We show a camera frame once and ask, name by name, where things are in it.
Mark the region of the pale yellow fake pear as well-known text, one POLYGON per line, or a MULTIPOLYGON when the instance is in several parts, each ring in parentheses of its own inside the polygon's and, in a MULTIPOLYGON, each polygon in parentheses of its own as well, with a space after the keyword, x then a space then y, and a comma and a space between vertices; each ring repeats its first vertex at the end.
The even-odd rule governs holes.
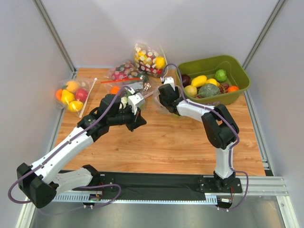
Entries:
POLYGON ((197 88, 192 85, 188 85, 184 87, 184 92, 187 94, 189 97, 196 97, 198 94, 197 88))

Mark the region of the fake purple grapes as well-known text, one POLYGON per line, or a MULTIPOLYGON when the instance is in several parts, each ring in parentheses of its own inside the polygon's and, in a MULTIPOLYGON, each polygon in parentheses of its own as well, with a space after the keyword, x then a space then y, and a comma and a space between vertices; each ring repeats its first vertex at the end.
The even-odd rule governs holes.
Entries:
POLYGON ((227 84, 227 83, 219 84, 219 90, 220 90, 221 94, 227 93, 228 92, 228 88, 229 88, 229 84, 227 84))

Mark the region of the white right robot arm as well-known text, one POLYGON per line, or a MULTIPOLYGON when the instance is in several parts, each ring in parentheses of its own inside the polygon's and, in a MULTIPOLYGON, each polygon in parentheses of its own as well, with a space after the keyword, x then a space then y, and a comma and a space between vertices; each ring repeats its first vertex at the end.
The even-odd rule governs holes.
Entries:
POLYGON ((214 184, 219 190, 227 188, 235 179, 233 147, 239 142, 239 128, 228 109, 220 104, 208 106, 185 99, 178 87, 163 84, 157 89, 159 103, 170 113, 203 123, 207 139, 216 151, 214 184))

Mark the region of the fake orange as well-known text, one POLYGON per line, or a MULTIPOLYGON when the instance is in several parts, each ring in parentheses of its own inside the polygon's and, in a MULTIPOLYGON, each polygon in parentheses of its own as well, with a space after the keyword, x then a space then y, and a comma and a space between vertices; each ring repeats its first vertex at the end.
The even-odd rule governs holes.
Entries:
POLYGON ((232 92, 235 92, 235 91, 238 91, 238 90, 239 90, 239 87, 236 86, 236 85, 232 85, 232 86, 229 86, 229 87, 227 88, 227 92, 228 92, 228 93, 232 93, 232 92))

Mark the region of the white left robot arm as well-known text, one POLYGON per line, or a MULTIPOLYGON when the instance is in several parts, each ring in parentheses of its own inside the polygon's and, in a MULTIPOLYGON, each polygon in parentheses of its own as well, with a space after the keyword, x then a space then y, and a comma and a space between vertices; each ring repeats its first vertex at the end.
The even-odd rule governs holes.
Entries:
POLYGON ((52 151, 31 165, 22 163, 17 168, 19 188, 38 209, 68 190, 98 188, 99 171, 91 165, 66 173, 60 171, 79 152, 108 133, 111 126, 125 125, 132 132, 145 125, 140 109, 144 102, 140 93, 127 97, 126 103, 118 95, 107 94, 52 151))

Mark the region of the yellow fake lemon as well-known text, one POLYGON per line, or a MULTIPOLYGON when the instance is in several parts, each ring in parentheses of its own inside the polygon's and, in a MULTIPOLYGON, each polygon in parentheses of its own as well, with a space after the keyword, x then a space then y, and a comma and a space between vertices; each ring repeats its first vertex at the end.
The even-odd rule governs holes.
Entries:
POLYGON ((219 82, 218 82, 216 79, 214 79, 214 78, 208 79, 208 80, 206 81, 206 84, 213 84, 213 85, 219 87, 219 82))

